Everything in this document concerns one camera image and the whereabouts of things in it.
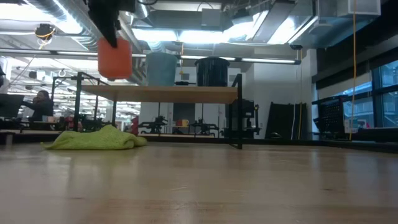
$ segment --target orange container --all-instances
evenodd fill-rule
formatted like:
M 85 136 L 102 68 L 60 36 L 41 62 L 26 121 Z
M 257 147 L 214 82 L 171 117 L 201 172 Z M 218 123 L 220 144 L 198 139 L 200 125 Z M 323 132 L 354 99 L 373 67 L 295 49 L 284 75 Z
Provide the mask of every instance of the orange container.
M 109 79 L 129 78 L 132 73 L 130 43 L 118 37 L 118 47 L 113 48 L 108 41 L 98 41 L 98 71 Z

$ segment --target woman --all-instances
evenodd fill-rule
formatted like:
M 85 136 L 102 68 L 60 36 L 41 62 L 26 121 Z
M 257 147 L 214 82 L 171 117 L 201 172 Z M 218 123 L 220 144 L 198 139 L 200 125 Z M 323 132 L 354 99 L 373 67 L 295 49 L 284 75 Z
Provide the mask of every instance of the woman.
M 30 121 L 43 121 L 43 116 L 53 116 L 54 114 L 53 102 L 49 97 L 49 93 L 45 90 L 37 93 L 37 96 L 33 99 L 33 103 L 24 101 L 22 105 L 35 111 Z

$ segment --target wooden shelf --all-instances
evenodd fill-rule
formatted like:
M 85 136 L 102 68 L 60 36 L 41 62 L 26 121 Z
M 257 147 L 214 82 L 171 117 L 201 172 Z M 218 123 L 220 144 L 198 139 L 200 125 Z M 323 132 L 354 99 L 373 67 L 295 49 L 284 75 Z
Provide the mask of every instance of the wooden shelf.
M 109 100 L 161 103 L 232 103 L 238 89 L 203 86 L 97 86 L 83 85 L 85 92 Z

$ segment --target computer monitor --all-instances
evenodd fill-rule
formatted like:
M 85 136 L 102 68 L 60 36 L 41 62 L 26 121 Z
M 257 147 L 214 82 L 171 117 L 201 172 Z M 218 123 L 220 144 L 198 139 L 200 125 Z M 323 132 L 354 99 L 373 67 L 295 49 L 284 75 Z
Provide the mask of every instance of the computer monitor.
M 24 95 L 0 94 L 0 117 L 16 118 Z

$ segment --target crumpled towel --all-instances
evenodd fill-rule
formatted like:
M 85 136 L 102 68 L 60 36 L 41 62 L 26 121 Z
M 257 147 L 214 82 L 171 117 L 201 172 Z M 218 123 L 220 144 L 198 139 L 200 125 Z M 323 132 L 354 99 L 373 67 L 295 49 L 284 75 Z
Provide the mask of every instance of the crumpled towel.
M 145 146 L 147 140 L 130 133 L 124 133 L 112 125 L 107 125 L 92 133 L 64 131 L 51 145 L 43 147 L 51 150 L 118 150 Z

